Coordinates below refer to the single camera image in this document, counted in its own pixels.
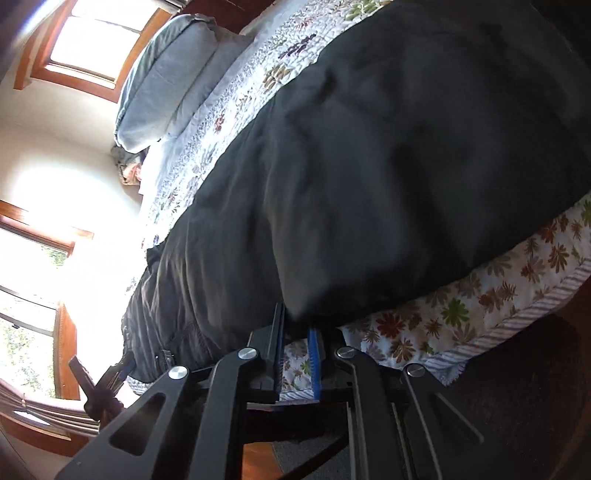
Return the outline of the black padded pants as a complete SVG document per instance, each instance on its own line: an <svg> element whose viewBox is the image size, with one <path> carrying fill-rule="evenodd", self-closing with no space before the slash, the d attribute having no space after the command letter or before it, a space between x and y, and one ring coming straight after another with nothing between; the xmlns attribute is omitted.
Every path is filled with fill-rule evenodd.
<svg viewBox="0 0 591 480"><path fill-rule="evenodd" d="M147 252L132 377L199 369L283 303L342 327L474 273L590 189L590 69L527 1L397 1L266 103Z"/></svg>

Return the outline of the wooden framed window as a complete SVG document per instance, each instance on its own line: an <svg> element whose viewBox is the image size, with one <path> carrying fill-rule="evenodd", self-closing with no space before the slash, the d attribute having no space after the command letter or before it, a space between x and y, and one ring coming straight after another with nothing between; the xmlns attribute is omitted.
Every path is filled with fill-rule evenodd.
<svg viewBox="0 0 591 480"><path fill-rule="evenodd" d="M90 236L1 204L1 425L65 457L96 431L68 367L77 330L65 305L71 256Z"/></svg>

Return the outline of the floral quilted bedspread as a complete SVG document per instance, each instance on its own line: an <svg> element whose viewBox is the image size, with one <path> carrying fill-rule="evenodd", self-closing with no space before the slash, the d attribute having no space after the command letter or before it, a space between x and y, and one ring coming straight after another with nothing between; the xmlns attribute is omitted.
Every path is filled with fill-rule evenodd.
<svg viewBox="0 0 591 480"><path fill-rule="evenodd" d="M266 103L314 64L332 40L394 2L284 1L252 27L252 45L183 132L146 161L150 174L142 206L143 272L148 250L168 235L216 161ZM571 30L544 15L540 3L527 2L590 69L590 52L574 44ZM400 369L417 362L452 381L469 359L569 300L589 276L590 189L549 225L467 277L333 328L384 366ZM291 323L295 339L286 348L283 396L312 397L308 328Z"/></svg>

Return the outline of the pile of clothes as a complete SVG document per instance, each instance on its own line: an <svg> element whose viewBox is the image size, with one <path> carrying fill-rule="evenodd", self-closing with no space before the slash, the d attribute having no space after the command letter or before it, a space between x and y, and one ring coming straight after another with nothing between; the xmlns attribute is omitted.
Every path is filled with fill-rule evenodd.
<svg viewBox="0 0 591 480"><path fill-rule="evenodd" d="M130 153L122 147L114 145L110 156L118 171L119 179L124 186L139 186L141 183L141 167L148 149L139 153Z"/></svg>

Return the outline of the top grey pillow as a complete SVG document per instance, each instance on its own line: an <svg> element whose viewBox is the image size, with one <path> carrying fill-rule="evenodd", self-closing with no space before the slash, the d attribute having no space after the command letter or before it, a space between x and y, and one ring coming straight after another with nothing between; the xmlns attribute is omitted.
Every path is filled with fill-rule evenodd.
<svg viewBox="0 0 591 480"><path fill-rule="evenodd" d="M116 144L138 153L158 141L194 80L218 46L213 18L169 20L134 62L120 92Z"/></svg>

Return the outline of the grey pillow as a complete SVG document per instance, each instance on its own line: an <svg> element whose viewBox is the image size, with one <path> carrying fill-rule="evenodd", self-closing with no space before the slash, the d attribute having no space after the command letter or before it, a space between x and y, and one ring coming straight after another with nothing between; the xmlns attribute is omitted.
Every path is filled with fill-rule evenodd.
<svg viewBox="0 0 591 480"><path fill-rule="evenodd" d="M165 135L177 137L186 128L193 114L211 95L229 67L253 41L252 35L238 35L217 27L214 30L217 47L205 62L197 77L189 82L189 88L182 95L180 103L169 121Z"/></svg>
<svg viewBox="0 0 591 480"><path fill-rule="evenodd" d="M194 80L218 46L213 18L169 20L134 62L120 92L116 144L138 153L158 141Z"/></svg>

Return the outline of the bottom grey pillow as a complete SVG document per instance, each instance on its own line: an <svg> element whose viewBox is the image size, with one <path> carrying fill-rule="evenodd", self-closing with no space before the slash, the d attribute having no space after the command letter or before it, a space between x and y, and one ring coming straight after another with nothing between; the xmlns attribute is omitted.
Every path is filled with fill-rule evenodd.
<svg viewBox="0 0 591 480"><path fill-rule="evenodd" d="M189 82L189 88L182 95L180 103L169 121L165 135L177 137L186 128L193 114L211 95L229 67L253 41L252 35L238 35L217 27L214 30L217 47L205 62L197 77Z"/></svg>

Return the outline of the window above headboard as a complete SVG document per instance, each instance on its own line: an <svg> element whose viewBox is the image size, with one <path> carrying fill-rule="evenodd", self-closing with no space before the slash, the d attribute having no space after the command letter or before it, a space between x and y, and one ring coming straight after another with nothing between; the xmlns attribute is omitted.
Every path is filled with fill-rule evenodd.
<svg viewBox="0 0 591 480"><path fill-rule="evenodd" d="M66 1L25 43L13 88L41 80L115 103L135 60L171 16L155 1Z"/></svg>

